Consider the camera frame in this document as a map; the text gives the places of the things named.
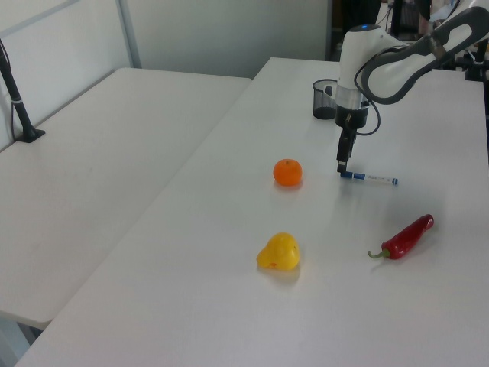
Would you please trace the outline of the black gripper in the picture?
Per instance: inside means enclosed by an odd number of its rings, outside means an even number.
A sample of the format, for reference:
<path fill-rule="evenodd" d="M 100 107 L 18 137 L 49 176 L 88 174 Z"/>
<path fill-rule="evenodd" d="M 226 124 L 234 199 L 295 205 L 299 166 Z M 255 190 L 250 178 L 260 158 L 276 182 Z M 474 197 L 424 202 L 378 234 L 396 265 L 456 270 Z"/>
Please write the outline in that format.
<path fill-rule="evenodd" d="M 344 173 L 347 171 L 348 159 L 351 158 L 355 140 L 357 138 L 357 130 L 365 127 L 368 117 L 368 108 L 363 109 L 347 109 L 342 106 L 337 106 L 335 123 L 341 128 L 353 129 L 349 132 L 342 130 L 338 141 L 337 151 L 337 172 Z"/>

